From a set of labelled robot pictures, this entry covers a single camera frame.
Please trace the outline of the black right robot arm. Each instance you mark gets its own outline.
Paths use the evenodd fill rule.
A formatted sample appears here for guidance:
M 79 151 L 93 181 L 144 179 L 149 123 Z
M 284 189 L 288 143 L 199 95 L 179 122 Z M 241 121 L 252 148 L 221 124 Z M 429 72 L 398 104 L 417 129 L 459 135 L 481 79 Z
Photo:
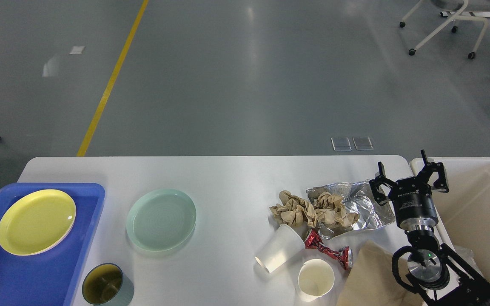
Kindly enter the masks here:
M 392 203 L 396 225 L 410 243 L 393 254 L 393 277 L 428 306 L 490 306 L 490 283 L 434 234 L 432 193 L 447 193 L 449 186 L 444 164 L 430 162 L 424 150 L 421 155 L 424 166 L 416 176 L 392 181 L 379 162 L 379 173 L 369 181 L 376 203 Z

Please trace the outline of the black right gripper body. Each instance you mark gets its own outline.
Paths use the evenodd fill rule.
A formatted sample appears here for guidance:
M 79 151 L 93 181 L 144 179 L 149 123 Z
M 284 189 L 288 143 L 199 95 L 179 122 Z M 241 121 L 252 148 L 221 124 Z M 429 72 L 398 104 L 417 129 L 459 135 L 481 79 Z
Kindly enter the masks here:
M 397 226 L 404 231 L 433 230 L 438 215 L 432 200 L 432 187 L 417 177 L 397 180 L 392 203 Z

